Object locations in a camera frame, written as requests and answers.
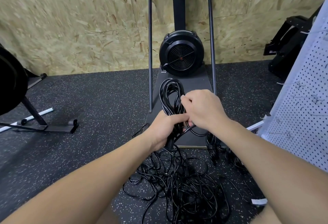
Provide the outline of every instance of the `black gym equipment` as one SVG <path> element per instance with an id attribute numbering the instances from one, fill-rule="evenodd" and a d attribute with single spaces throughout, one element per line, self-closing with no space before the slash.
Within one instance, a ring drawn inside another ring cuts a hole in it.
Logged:
<path id="1" fill-rule="evenodd" d="M 67 126 L 49 126 L 25 96 L 28 88 L 38 83 L 46 76 L 46 74 L 42 74 L 40 79 L 28 85 L 28 77 L 23 66 L 10 52 L 0 45 L 0 81 L 2 86 L 0 89 L 0 115 L 9 112 L 22 102 L 39 123 L 39 125 L 25 126 L 26 120 L 23 119 L 21 125 L 16 126 L 0 122 L 0 126 L 18 128 L 21 131 L 39 132 L 73 133 L 77 129 L 77 119 L 70 120 Z"/>
<path id="2" fill-rule="evenodd" d="M 212 2 L 208 0 L 210 44 L 211 44 L 211 70 L 213 79 L 213 93 L 216 94 L 215 78 L 215 51 L 213 34 Z M 177 79 L 187 93 L 195 89 L 208 89 L 212 91 L 206 73 L 204 47 L 194 31 L 186 30 L 185 0 L 173 0 L 174 28 L 175 31 L 165 35 L 159 50 L 161 68 L 158 73 L 153 97 L 153 56 L 152 56 L 152 0 L 148 0 L 149 17 L 149 113 L 147 123 L 152 123 L 157 114 L 162 110 L 159 97 L 160 86 L 168 78 Z M 177 94 L 169 95 L 170 103 L 174 102 Z M 193 131 L 203 134 L 206 131 L 198 127 Z M 183 135 L 176 144 L 181 148 L 206 148 L 206 137 L 196 136 L 192 132 Z"/>
<path id="3" fill-rule="evenodd" d="M 265 45 L 264 56 L 276 55 L 269 63 L 269 71 L 285 80 L 301 51 L 321 6 L 310 18 L 292 16 L 285 20 L 273 40 Z"/>

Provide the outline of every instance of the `ski erg machine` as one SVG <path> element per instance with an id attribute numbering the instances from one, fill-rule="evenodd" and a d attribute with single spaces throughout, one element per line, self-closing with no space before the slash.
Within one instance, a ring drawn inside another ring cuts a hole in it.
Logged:
<path id="1" fill-rule="evenodd" d="M 165 35 L 159 50 L 161 69 L 158 73 L 153 96 L 153 56 L 152 56 L 152 0 L 148 0 L 149 17 L 149 113 L 146 123 L 152 123 L 157 114 L 162 110 L 159 99 L 159 88 L 167 78 L 178 79 L 184 87 L 185 93 L 195 89 L 208 89 L 216 94 L 215 78 L 215 51 L 213 34 L 212 2 L 208 0 L 210 44 L 211 44 L 211 68 L 213 90 L 206 73 L 204 59 L 204 47 L 196 32 L 186 30 L 185 0 L 173 0 L 174 28 L 175 31 Z M 169 96 L 170 103 L 174 102 L 177 94 Z M 204 133 L 198 127 L 197 133 Z M 206 136 L 198 137 L 187 132 L 177 142 L 180 148 L 206 148 Z"/>

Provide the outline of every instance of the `forearm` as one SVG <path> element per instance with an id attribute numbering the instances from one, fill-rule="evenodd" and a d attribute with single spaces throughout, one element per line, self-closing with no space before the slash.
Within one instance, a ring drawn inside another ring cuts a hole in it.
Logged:
<path id="1" fill-rule="evenodd" d="M 11 214 L 3 223 L 94 224 L 122 184 L 151 153 L 139 135 L 68 174 Z"/>
<path id="2" fill-rule="evenodd" d="M 327 173 L 234 121 L 211 132 L 242 160 L 283 223 L 326 222 Z"/>

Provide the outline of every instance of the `hand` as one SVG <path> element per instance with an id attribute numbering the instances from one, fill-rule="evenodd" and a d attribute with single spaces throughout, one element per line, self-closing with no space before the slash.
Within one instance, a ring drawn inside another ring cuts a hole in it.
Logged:
<path id="1" fill-rule="evenodd" d="M 189 121 L 196 126 L 211 131 L 215 123 L 227 121 L 219 97 L 207 89 L 193 90 L 181 96 L 181 103 L 189 114 Z"/>
<path id="2" fill-rule="evenodd" d="M 160 111 L 153 123 L 144 134 L 152 142 L 152 150 L 157 151 L 165 146 L 167 137 L 171 134 L 176 123 L 185 122 L 189 119 L 188 114 L 174 114 L 167 116 L 164 111 Z"/>

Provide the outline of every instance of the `fan flywheel housing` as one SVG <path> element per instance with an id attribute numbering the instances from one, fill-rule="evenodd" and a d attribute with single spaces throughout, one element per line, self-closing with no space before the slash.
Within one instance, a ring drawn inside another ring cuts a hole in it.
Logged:
<path id="1" fill-rule="evenodd" d="M 159 49 L 162 69 L 176 76 L 193 74 L 203 63 L 204 47 L 195 32 L 180 30 L 166 34 Z"/>

